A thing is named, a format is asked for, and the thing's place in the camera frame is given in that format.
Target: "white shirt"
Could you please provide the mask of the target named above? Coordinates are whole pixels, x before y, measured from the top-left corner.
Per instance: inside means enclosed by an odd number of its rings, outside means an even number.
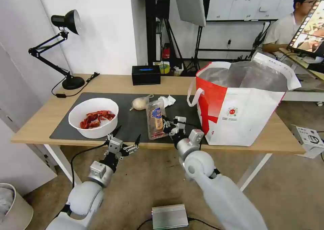
[[[271,24],[263,44],[289,44],[298,28],[299,25],[296,24],[295,16],[291,13]],[[277,57],[282,56],[280,52],[275,52],[274,54]]]

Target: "black desk mat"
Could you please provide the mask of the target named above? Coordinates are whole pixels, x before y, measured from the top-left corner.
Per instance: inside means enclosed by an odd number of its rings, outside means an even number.
[[[155,140],[150,140],[147,133],[147,119],[146,111],[132,110],[129,111],[132,101],[138,97],[144,97],[148,94],[124,94],[124,93],[82,93],[79,98],[72,105],[70,110],[66,113],[62,121],[56,127],[51,134],[51,139],[60,140],[83,140],[83,141],[104,141],[107,137],[98,139],[89,139],[81,135],[75,128],[69,124],[70,111],[83,101],[91,98],[103,97],[110,98],[115,101],[119,106],[118,113],[118,125],[121,125],[121,129],[117,134],[117,138],[124,142],[134,142],[139,134],[141,134],[141,142],[154,142],[154,143],[172,143],[170,137],[163,137]],[[168,97],[168,94],[155,94],[150,101],[157,100],[160,96]],[[174,119],[175,116],[184,116],[187,118],[188,123],[200,125],[197,106],[189,107],[187,104],[186,95],[172,95],[176,99],[176,102],[165,108],[166,116],[170,119]],[[186,134],[189,134],[193,129],[192,126],[186,125]]]

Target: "lamp shade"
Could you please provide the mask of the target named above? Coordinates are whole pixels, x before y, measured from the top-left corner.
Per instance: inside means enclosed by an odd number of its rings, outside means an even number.
[[[71,10],[65,16],[53,15],[51,21],[56,27],[65,27],[75,34],[80,34],[81,21],[77,10]]]

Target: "whiteboard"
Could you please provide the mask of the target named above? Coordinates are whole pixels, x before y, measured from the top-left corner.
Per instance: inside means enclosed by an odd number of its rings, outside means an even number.
[[[278,19],[293,10],[293,0],[210,0],[207,21]]]

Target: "white bowl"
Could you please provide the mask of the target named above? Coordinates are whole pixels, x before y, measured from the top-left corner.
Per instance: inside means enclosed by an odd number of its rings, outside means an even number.
[[[110,110],[116,116],[112,120],[101,120],[101,124],[98,127],[81,129],[80,122],[86,118],[86,115],[99,110]],[[116,128],[118,123],[118,110],[118,105],[109,98],[92,98],[73,108],[69,113],[69,123],[86,138],[101,138],[107,136]]]

